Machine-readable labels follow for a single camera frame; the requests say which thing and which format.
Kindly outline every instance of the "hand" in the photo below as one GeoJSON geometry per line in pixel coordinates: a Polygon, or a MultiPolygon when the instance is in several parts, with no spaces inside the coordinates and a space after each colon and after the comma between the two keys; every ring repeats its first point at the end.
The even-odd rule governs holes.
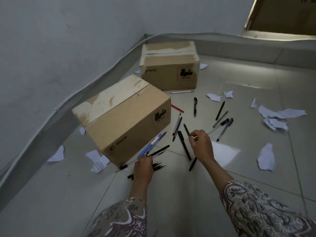
{"type": "Polygon", "coordinates": [[[134,166],[134,183],[143,184],[146,187],[149,185],[154,174],[152,163],[152,156],[142,155],[138,158],[134,166]]]}
{"type": "Polygon", "coordinates": [[[208,160],[215,161],[211,139],[204,130],[191,132],[189,140],[196,158],[203,165],[205,165],[208,160]]]}

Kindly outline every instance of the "cable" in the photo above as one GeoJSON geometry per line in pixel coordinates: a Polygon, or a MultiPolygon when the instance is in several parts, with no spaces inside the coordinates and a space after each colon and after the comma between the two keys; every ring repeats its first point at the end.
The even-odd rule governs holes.
{"type": "MultiPolygon", "coordinates": [[[[6,182],[6,179],[8,178],[8,176],[10,175],[10,173],[12,172],[12,170],[14,169],[14,167],[16,166],[16,164],[19,162],[19,160],[22,158],[22,156],[25,154],[25,152],[27,151],[27,149],[30,147],[30,145],[33,143],[33,141],[35,140],[35,138],[39,135],[39,133],[42,131],[42,129],[46,126],[46,124],[51,120],[51,118],[53,117],[54,114],[56,114],[59,109],[69,100],[71,99],[74,95],[78,94],[79,92],[83,91],[85,88],[89,87],[90,85],[92,85],[93,83],[95,83],[97,80],[99,80],[103,75],[105,75],[106,73],[108,73],[109,71],[111,71],[125,56],[127,56],[128,54],[130,54],[133,50],[135,50],[140,44],[154,38],[157,36],[161,36],[161,35],[203,35],[203,34],[215,34],[214,32],[197,32],[197,33],[162,33],[162,34],[157,34],[157,35],[153,35],[151,37],[148,37],[142,41],[140,41],[137,45],[135,45],[132,49],[130,49],[128,52],[126,52],[120,59],[118,59],[113,66],[111,66],[107,71],[105,71],[103,74],[99,75],[96,79],[94,79],[93,81],[89,82],[88,84],[86,84],[84,87],[80,88],[79,90],[77,90],[76,92],[74,92],[72,95],[70,95],[67,99],[65,99],[57,108],[53,109],[53,112],[49,115],[49,117],[45,120],[45,122],[41,125],[41,127],[37,130],[37,132],[32,136],[32,138],[29,140],[29,142],[26,144],[26,146],[23,148],[23,150],[21,151],[21,153],[12,161],[12,164],[10,166],[10,168],[8,169],[8,171],[6,172],[5,176],[2,178],[1,182],[0,182],[0,188],[2,188],[3,184],[6,182]]],[[[238,36],[238,37],[243,37],[243,38],[248,38],[248,39],[256,39],[258,40],[258,38],[254,38],[254,37],[245,37],[245,36],[241,36],[241,35],[231,35],[231,36],[238,36]]],[[[309,39],[293,39],[293,40],[278,40],[278,41],[302,41],[302,40],[309,40],[309,39]]]]}

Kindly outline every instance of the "tile floor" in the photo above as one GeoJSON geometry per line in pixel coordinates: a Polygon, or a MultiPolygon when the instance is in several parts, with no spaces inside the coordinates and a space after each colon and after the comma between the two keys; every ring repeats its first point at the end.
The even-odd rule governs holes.
{"type": "MultiPolygon", "coordinates": [[[[240,151],[223,164],[224,169],[234,178],[254,184],[292,210],[316,220],[316,71],[210,56],[200,59],[209,67],[200,71],[195,92],[171,95],[172,103],[184,110],[183,123],[190,131],[210,130],[221,104],[205,94],[222,95],[223,91],[233,90],[234,99],[225,99],[223,111],[229,111],[227,117],[233,117],[234,123],[220,143],[240,151]],[[196,118],[194,97],[198,99],[196,118]],[[274,111],[305,109],[308,115],[287,119],[289,131],[272,131],[264,125],[258,110],[250,108],[253,98],[274,111]],[[256,159],[266,143],[273,145],[274,171],[262,171],[257,165],[256,159]]],[[[133,74],[137,66],[135,63],[124,77],[133,74]]],[[[165,129],[167,135],[158,144],[171,146],[155,159],[167,165],[154,174],[149,186],[148,236],[166,225],[176,236],[235,236],[203,166],[197,162],[189,172],[190,162],[180,140],[172,142],[178,113],[172,108],[171,124],[165,129]]],[[[183,125],[180,130],[185,134],[183,125]]],[[[213,132],[211,139],[214,141],[220,132],[213,132]]],[[[91,172],[93,164],[84,154],[96,146],[87,134],[80,135],[79,128],[64,146],[65,159],[43,165],[2,211],[3,234],[80,236],[102,209],[127,198],[132,182],[126,176],[132,172],[132,166],[115,173],[116,168],[109,164],[99,174],[91,172]]]]}

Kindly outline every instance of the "floral patterned sleeve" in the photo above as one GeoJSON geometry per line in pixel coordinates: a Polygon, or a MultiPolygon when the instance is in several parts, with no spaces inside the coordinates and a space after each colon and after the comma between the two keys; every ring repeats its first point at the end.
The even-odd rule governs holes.
{"type": "Polygon", "coordinates": [[[93,221],[87,237],[147,236],[147,205],[129,198],[103,210],[93,221]]]}
{"type": "Polygon", "coordinates": [[[316,222],[249,183],[228,182],[221,201],[239,236],[316,236],[316,222]]]}

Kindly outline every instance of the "white wall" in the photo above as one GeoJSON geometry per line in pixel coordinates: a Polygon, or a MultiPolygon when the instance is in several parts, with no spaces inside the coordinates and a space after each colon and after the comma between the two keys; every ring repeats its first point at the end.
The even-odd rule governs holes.
{"type": "Polygon", "coordinates": [[[0,170],[145,33],[134,0],[0,0],[0,170]]]}
{"type": "Polygon", "coordinates": [[[254,0],[140,0],[146,33],[242,34],[254,0]]]}

